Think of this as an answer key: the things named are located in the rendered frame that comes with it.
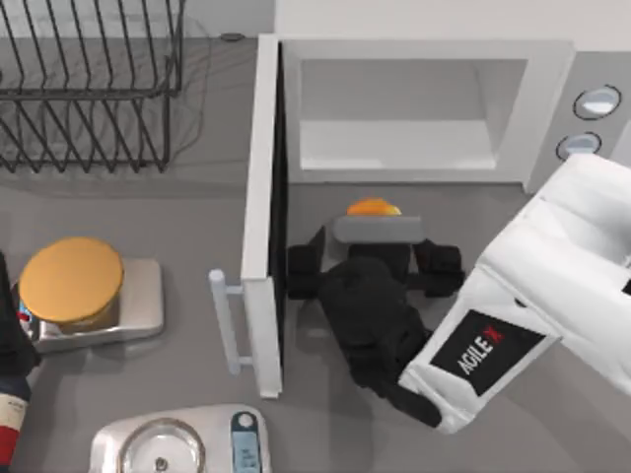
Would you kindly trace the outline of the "large microwave knob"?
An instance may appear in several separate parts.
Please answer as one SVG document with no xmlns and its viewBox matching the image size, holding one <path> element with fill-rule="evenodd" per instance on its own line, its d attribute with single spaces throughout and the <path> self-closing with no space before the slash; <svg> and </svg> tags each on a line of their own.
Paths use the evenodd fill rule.
<svg viewBox="0 0 631 473">
<path fill-rule="evenodd" d="M 594 121 L 613 114 L 622 102 L 621 92 L 610 85 L 583 91 L 573 103 L 574 114 L 585 121 Z"/>
</svg>

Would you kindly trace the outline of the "yellow round box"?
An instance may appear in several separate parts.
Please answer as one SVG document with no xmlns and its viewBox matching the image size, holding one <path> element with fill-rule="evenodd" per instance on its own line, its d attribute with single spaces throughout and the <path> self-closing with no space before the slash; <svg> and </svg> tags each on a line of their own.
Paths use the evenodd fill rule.
<svg viewBox="0 0 631 473">
<path fill-rule="evenodd" d="M 40 249 L 19 278 L 19 296 L 37 318 L 63 334 L 108 329 L 118 322 L 123 261 L 107 242 L 71 236 Z"/>
</svg>

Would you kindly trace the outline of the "pale microwave oven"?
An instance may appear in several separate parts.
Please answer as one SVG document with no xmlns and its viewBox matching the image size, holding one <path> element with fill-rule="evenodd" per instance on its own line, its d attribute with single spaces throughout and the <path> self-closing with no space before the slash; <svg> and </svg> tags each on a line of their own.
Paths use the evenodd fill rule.
<svg viewBox="0 0 631 473">
<path fill-rule="evenodd" d="M 532 192 L 587 131 L 627 163 L 631 53 L 561 40 L 286 38 L 289 174 L 297 183 L 515 183 Z M 573 112 L 583 91 L 622 94 L 611 115 Z"/>
</svg>

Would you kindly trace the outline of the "silver scale with round plate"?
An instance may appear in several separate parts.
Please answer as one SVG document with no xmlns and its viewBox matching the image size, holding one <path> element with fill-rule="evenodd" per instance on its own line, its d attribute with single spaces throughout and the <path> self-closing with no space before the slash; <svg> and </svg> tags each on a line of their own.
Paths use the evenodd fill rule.
<svg viewBox="0 0 631 473">
<path fill-rule="evenodd" d="M 92 440 L 87 473 L 273 473 L 261 413 L 244 404 L 153 412 Z"/>
</svg>

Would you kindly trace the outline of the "small microwave knob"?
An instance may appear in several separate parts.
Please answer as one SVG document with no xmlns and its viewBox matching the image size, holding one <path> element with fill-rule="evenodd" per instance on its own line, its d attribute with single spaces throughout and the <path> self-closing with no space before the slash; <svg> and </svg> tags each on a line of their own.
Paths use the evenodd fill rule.
<svg viewBox="0 0 631 473">
<path fill-rule="evenodd" d="M 591 131 L 568 135 L 556 145 L 555 155 L 558 160 L 565 162 L 572 155 L 596 154 L 601 145 L 601 138 Z"/>
</svg>

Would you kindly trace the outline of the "orange bread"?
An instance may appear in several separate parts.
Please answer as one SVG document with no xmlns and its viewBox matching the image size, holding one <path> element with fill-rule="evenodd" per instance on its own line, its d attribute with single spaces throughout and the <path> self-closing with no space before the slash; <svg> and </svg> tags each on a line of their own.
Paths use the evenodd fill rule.
<svg viewBox="0 0 631 473">
<path fill-rule="evenodd" d="M 365 198 L 350 204 L 347 216 L 401 216 L 400 209 L 383 198 Z"/>
</svg>

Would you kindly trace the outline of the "navy white and red bottle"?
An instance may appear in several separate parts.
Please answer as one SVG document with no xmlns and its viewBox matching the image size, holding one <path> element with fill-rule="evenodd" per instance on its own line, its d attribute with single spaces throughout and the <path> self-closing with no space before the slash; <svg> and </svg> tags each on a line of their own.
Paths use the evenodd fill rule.
<svg viewBox="0 0 631 473">
<path fill-rule="evenodd" d="M 31 386 L 23 371 L 15 366 L 0 370 L 0 473 L 11 473 L 31 398 Z"/>
</svg>

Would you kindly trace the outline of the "white microwave door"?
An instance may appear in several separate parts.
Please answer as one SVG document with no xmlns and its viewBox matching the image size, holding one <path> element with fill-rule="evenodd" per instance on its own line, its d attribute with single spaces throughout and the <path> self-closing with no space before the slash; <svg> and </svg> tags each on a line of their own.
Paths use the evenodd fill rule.
<svg viewBox="0 0 631 473">
<path fill-rule="evenodd" d="M 246 182 L 241 282 L 259 396 L 283 390 L 287 157 L 282 43 L 258 38 Z"/>
</svg>

